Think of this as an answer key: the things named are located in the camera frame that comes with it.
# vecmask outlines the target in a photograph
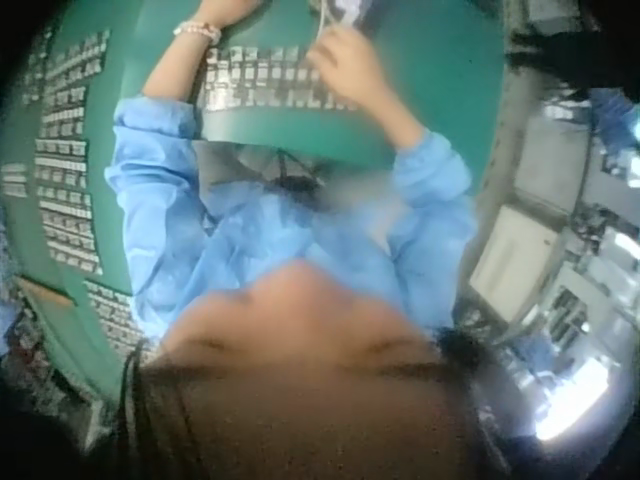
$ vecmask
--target beaded bracelet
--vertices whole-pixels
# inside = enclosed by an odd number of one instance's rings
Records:
[[[211,43],[213,45],[217,45],[220,42],[220,38],[222,37],[222,32],[219,28],[212,27],[208,23],[203,22],[182,22],[178,25],[173,31],[174,35],[180,35],[181,33],[198,33],[200,35],[204,35],[211,39]]]

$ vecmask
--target light blue smock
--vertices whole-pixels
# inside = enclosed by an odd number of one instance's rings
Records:
[[[374,295],[426,329],[451,326],[458,266],[476,231],[471,178],[441,135],[398,154],[394,188],[410,208],[388,235],[390,254],[349,216],[317,213],[258,183],[198,195],[194,107],[139,97],[120,102],[105,176],[124,210],[134,320],[160,339],[208,292],[250,285],[292,259]],[[203,226],[213,217],[215,230]]]

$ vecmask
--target hand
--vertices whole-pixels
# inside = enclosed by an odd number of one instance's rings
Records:
[[[193,20],[225,28],[249,16],[262,0],[202,0]]]
[[[391,93],[373,45],[354,28],[329,27],[307,59],[334,93],[359,107]]]

